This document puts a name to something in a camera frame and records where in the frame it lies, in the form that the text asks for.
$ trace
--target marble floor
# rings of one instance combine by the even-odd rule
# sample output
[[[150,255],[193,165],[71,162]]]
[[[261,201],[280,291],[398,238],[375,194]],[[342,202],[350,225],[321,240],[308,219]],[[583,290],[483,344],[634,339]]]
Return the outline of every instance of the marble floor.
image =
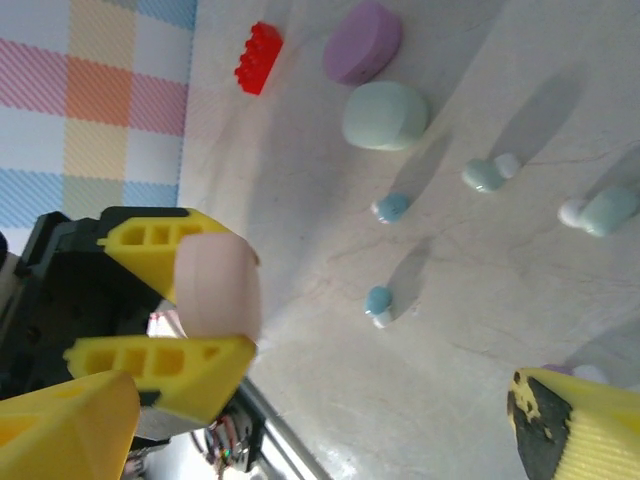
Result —
[[[519,366],[596,364],[640,383],[640,219],[596,239],[562,201],[640,180],[640,1],[382,0],[405,37],[380,75],[432,123],[396,153],[350,147],[350,89],[322,51],[353,0],[200,0],[179,204],[262,259],[265,330],[251,378],[337,479],[522,479],[506,420]],[[260,97],[233,70],[250,26],[285,44]],[[465,163],[513,152],[494,194]],[[396,225],[373,200],[416,200]],[[367,291],[390,284],[376,329]]]

